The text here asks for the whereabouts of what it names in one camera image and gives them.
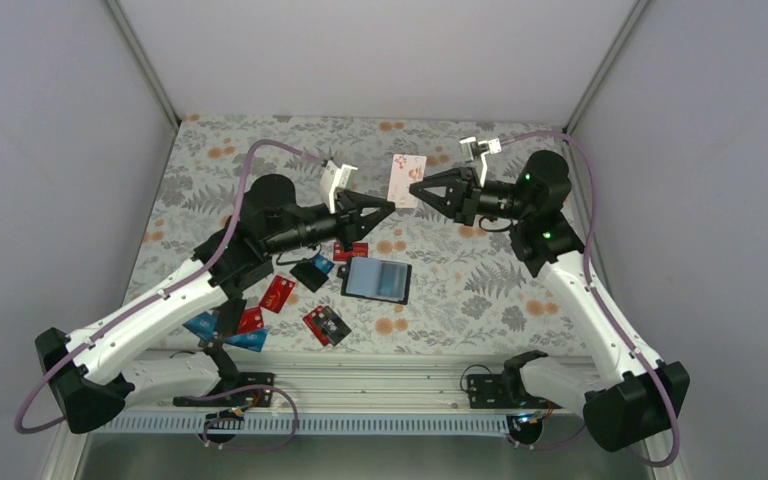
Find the pale pink blossom card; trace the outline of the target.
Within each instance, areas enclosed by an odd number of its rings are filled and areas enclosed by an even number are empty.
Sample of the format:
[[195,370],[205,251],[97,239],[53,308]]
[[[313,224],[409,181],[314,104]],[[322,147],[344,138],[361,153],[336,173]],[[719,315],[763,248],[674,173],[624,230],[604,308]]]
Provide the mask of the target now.
[[414,209],[419,200],[410,193],[412,184],[422,181],[427,157],[420,155],[394,154],[391,162],[387,199],[397,209]]

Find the black card holder wallet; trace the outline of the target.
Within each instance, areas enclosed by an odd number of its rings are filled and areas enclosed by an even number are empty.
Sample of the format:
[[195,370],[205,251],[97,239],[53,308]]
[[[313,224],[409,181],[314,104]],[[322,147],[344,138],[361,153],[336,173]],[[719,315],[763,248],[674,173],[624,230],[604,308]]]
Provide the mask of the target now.
[[351,257],[340,268],[340,294],[345,297],[407,305],[412,266],[368,257]]

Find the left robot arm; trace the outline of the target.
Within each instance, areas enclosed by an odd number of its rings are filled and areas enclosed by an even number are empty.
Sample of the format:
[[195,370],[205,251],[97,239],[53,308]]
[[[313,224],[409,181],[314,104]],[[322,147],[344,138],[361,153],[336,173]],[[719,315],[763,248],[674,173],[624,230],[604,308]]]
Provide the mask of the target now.
[[173,273],[136,300],[71,332],[49,328],[34,340],[61,422],[74,434],[106,425],[126,408],[173,397],[230,402],[238,377],[224,354],[140,360],[161,337],[197,315],[240,300],[274,271],[278,254],[335,240],[350,248],[395,210],[384,198],[343,190],[302,207],[294,183],[256,179],[235,202],[225,227]]

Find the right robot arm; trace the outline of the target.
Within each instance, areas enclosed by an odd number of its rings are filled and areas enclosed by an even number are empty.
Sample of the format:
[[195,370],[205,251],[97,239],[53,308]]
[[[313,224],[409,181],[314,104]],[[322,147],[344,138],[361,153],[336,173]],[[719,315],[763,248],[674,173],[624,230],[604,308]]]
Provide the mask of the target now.
[[561,209],[571,191],[565,159],[532,154],[513,183],[490,181],[472,167],[453,168],[412,184],[410,193],[457,224],[510,221],[516,258],[552,293],[572,320],[598,372],[588,377],[533,350],[504,363],[501,391],[515,407],[535,398],[581,418],[603,450],[617,452],[664,431],[680,444],[678,416],[690,376],[666,363],[634,330],[592,271],[590,245]]

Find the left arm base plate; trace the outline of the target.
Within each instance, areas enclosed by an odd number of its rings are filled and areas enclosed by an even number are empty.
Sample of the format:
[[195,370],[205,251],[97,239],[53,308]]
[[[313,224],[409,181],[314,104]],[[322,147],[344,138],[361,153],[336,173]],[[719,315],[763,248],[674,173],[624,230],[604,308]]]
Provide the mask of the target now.
[[269,407],[271,405],[272,394],[265,390],[247,390],[229,394],[229,391],[247,387],[251,385],[266,385],[271,387],[274,384],[275,374],[271,372],[242,372],[236,380],[221,380],[206,396],[221,397],[212,400],[195,401],[190,397],[175,397],[172,404],[176,407],[211,407],[211,408],[231,408],[231,407]]

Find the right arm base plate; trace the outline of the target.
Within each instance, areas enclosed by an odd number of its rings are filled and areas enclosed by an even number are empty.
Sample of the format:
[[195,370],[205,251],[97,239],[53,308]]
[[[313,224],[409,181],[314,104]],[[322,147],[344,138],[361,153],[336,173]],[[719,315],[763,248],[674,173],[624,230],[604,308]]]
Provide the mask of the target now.
[[522,410],[547,409],[546,399],[527,394],[522,388],[509,387],[498,374],[469,374],[465,389],[471,409]]

